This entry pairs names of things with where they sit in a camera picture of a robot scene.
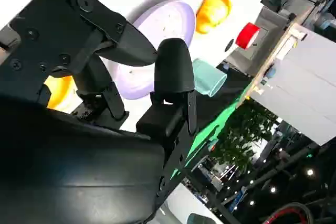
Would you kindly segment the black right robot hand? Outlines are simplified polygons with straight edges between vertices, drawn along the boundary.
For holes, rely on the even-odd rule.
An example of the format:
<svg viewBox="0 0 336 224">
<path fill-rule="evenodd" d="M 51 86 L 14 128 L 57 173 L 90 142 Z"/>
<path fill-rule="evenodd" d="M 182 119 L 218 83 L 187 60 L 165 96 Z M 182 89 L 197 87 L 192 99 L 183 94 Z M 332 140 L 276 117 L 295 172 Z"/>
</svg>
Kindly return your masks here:
<svg viewBox="0 0 336 224">
<path fill-rule="evenodd" d="M 155 48 L 98 0 L 32 0 L 1 46 L 1 223 L 152 219 L 197 135 L 184 40 Z M 134 133 L 103 59 L 155 66 Z"/>
</svg>

